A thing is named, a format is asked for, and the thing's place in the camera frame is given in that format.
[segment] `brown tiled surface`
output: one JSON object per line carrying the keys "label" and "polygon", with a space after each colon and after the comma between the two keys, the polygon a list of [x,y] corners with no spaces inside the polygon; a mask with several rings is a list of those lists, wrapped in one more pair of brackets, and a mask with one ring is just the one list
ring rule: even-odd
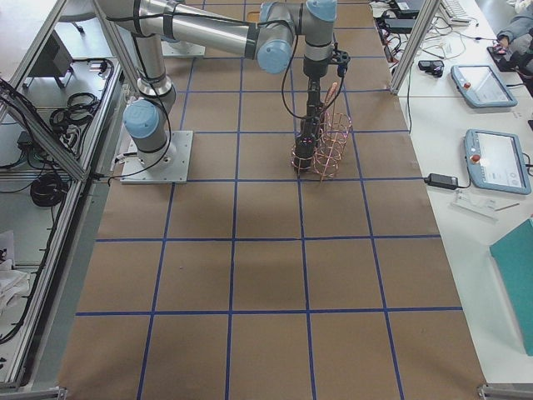
{"label": "brown tiled surface", "polygon": [[[96,243],[58,380],[69,398],[475,398],[481,371],[369,7],[338,16],[353,59],[336,110],[355,134],[337,180],[289,165],[299,122],[281,75],[211,49],[167,61],[172,126],[196,132],[193,182],[113,182],[98,237],[114,240]],[[301,63],[286,82],[297,113]]]}

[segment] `white keyboard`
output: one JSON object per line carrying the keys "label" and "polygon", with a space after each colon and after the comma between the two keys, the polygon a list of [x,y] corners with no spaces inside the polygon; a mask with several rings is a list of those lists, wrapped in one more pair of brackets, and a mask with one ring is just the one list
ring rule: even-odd
{"label": "white keyboard", "polygon": [[450,25],[468,25],[472,19],[459,3],[459,0],[441,0],[439,6],[442,16]]}

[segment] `tablet screen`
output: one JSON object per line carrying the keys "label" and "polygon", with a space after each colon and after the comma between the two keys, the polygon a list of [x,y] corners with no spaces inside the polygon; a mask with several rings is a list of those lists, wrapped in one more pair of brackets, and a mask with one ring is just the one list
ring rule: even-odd
{"label": "tablet screen", "polygon": [[480,103],[502,103],[511,100],[489,67],[461,66],[459,70],[471,84],[469,92],[474,93]]}
{"label": "tablet screen", "polygon": [[477,133],[481,170],[486,183],[523,188],[519,156],[512,137]]}

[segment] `tablet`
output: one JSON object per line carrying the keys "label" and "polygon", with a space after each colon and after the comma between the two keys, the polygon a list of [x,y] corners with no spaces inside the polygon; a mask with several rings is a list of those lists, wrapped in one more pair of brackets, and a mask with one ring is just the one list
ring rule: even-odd
{"label": "tablet", "polygon": [[531,193],[530,179],[516,135],[469,129],[465,135],[465,150],[468,173],[477,187]]}
{"label": "tablet", "polygon": [[518,104],[491,65],[454,65],[451,77],[473,108],[513,107]]}

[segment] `blue sleeve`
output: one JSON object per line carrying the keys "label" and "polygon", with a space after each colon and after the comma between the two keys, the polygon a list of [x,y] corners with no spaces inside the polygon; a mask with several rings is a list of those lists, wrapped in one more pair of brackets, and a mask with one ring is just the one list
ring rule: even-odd
{"label": "blue sleeve", "polygon": [[515,15],[507,27],[498,32],[498,39],[503,36],[509,38],[509,43],[525,35],[533,28],[533,3],[526,7],[520,14]]}

